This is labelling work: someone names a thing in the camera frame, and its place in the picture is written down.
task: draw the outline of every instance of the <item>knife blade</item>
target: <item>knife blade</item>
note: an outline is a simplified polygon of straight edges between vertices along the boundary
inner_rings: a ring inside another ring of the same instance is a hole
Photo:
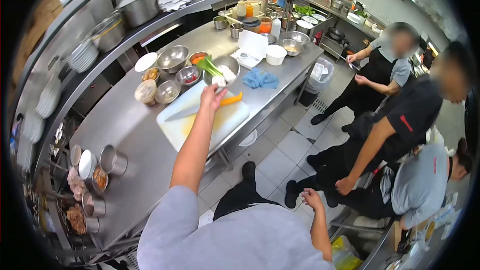
[[[220,106],[230,105],[230,104],[236,103],[237,101],[242,100],[242,96],[243,96],[243,93],[240,92],[237,96],[222,99],[220,101]],[[165,119],[165,122],[174,121],[174,120],[177,120],[177,119],[182,119],[182,118],[190,116],[192,114],[196,114],[196,113],[198,113],[199,109],[200,109],[200,105],[194,105],[194,106],[188,107],[188,108],[186,108],[182,111],[179,111],[179,112],[169,116],[167,119]]]

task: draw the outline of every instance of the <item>white cutting board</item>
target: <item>white cutting board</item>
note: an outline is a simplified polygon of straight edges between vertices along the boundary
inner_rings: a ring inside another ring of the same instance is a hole
[[[161,111],[156,117],[156,122],[160,126],[160,129],[162,129],[163,133],[177,152],[182,147],[183,142],[187,139],[197,115],[194,114],[182,119],[167,122],[165,122],[165,119],[190,106],[199,105],[200,95],[205,86],[206,84],[204,81],[198,82],[195,86],[191,87],[187,92],[177,98],[172,104],[167,106],[165,110]],[[228,91],[224,98],[233,96],[234,94]],[[242,101],[238,101],[231,105],[221,106],[215,114],[209,151],[230,135],[234,129],[248,118],[249,114],[248,106]]]

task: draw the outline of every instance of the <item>yellow plastic bag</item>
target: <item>yellow plastic bag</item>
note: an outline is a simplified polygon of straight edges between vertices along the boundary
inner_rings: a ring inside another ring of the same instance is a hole
[[[345,236],[338,237],[332,244],[332,258],[336,270],[356,270],[363,263]]]

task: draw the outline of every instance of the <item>green vegetable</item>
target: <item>green vegetable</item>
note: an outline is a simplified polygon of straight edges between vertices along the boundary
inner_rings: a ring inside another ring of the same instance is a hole
[[[197,62],[197,67],[205,70],[212,76],[223,76],[217,67],[212,63],[212,55],[208,55],[205,58]]]
[[[312,7],[309,7],[309,6],[304,6],[304,7],[296,6],[295,11],[297,13],[308,15],[308,16],[311,16],[314,13],[314,10],[312,9]]]
[[[363,18],[368,18],[368,13],[366,11],[356,11],[355,14],[362,16]]]

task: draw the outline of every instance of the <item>blue cloth towel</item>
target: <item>blue cloth towel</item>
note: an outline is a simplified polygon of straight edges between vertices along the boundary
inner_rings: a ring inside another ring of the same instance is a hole
[[[261,71],[258,68],[253,68],[243,76],[243,83],[252,89],[258,87],[276,89],[279,84],[279,78],[269,72]]]

